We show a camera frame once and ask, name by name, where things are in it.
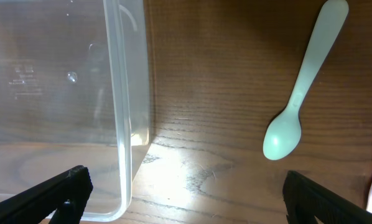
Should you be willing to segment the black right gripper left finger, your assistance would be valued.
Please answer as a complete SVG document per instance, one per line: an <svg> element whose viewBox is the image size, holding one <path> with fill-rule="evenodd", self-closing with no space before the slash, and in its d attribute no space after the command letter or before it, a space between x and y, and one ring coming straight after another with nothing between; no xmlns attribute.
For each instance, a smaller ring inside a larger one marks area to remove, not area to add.
<svg viewBox="0 0 372 224"><path fill-rule="evenodd" d="M0 202L0 223L80 223L93 190L87 167L75 166Z"/></svg>

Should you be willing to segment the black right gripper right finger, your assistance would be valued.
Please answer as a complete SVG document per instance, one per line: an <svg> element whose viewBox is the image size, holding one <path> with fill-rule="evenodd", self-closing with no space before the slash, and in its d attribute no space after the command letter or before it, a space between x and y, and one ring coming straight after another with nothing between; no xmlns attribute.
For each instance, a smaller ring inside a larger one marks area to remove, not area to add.
<svg viewBox="0 0 372 224"><path fill-rule="evenodd" d="M372 224L372 213L290 170L282 188L288 224Z"/></svg>

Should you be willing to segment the mint green plastic spoon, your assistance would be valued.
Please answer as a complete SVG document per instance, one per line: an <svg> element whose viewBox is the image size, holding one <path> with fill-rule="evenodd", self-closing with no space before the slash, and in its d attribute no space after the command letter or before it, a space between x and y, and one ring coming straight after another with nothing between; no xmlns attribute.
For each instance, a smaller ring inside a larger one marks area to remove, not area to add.
<svg viewBox="0 0 372 224"><path fill-rule="evenodd" d="M300 70L284 110L267 127L263 154L272 161L288 156L299 144L302 126L299 112L302 103L334 45L349 12L346 0L326 1L312 30Z"/></svg>

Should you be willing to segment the clear plastic storage container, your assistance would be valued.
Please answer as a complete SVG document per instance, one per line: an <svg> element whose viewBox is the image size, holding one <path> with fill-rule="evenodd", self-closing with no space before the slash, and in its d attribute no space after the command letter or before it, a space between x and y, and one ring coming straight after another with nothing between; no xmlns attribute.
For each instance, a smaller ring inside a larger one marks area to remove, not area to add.
<svg viewBox="0 0 372 224"><path fill-rule="evenodd" d="M82 165L82 219L117 220L150 126L142 1L0 1L0 202Z"/></svg>

